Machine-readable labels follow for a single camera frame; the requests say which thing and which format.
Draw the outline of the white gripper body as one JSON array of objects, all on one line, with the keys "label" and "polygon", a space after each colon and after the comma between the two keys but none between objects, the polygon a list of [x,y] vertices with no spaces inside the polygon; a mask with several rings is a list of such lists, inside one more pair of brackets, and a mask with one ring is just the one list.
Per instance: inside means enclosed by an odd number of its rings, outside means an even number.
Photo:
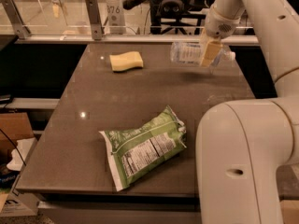
[{"label": "white gripper body", "polygon": [[234,33],[240,19],[240,8],[218,11],[215,6],[212,6],[206,14],[206,34],[210,37],[224,39]]}]

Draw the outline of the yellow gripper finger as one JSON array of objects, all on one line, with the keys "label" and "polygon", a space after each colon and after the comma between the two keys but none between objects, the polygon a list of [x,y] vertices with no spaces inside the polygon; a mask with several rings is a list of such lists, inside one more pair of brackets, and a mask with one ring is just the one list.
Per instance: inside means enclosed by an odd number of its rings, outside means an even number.
[{"label": "yellow gripper finger", "polygon": [[201,31],[201,34],[200,34],[200,37],[199,37],[199,44],[201,47],[204,47],[207,43],[207,39],[208,39],[208,36],[206,34],[206,29],[203,29]]},{"label": "yellow gripper finger", "polygon": [[202,54],[200,65],[209,67],[222,49],[222,43],[218,38],[206,36],[202,39]]}]

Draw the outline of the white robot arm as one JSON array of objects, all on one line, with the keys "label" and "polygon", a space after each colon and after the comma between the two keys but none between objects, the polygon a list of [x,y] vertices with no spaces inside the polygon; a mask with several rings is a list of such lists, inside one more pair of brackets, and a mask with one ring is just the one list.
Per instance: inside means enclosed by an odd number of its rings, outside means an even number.
[{"label": "white robot arm", "polygon": [[298,161],[299,17],[287,0],[215,0],[206,44],[248,15],[277,92],[210,108],[196,135],[203,224],[283,224],[276,173]]}]

